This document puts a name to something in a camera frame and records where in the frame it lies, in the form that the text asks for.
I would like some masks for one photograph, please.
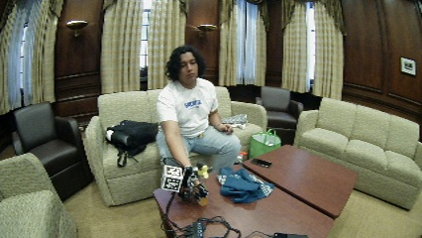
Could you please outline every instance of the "white t-shirt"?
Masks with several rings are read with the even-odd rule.
[[[181,134],[195,137],[209,126],[209,115],[217,107],[214,86],[207,80],[197,78],[193,89],[186,89],[178,81],[171,81],[158,95],[158,123],[177,121]]]

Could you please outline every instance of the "green shopping bag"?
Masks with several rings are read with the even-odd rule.
[[[257,158],[279,147],[281,140],[273,129],[253,134],[250,137],[249,159]]]

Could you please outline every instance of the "jeans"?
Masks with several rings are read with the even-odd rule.
[[[213,126],[209,126],[201,137],[182,137],[182,141],[187,154],[189,152],[194,152],[202,155],[214,155],[213,172],[218,172],[223,167],[233,166],[241,148],[238,138],[233,134],[226,135]],[[162,131],[158,131],[157,134],[157,146],[162,164],[178,167],[179,165],[174,162]]]

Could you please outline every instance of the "black leather armchair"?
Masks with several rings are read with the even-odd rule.
[[[54,116],[49,102],[26,106],[16,110],[13,115],[14,154],[34,154],[46,169],[61,200],[65,200],[92,182],[76,120]]]
[[[290,90],[262,86],[255,104],[266,109],[267,129],[275,130],[282,144],[293,145],[298,119],[303,111],[302,103],[290,99]]]

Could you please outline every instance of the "man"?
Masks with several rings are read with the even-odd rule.
[[[211,167],[218,171],[233,165],[239,141],[231,134],[231,126],[221,123],[214,86],[199,78],[205,69],[203,58],[194,48],[181,46],[173,50],[166,64],[171,81],[157,101],[157,145],[163,164],[190,168],[189,152],[195,152],[215,155]]]

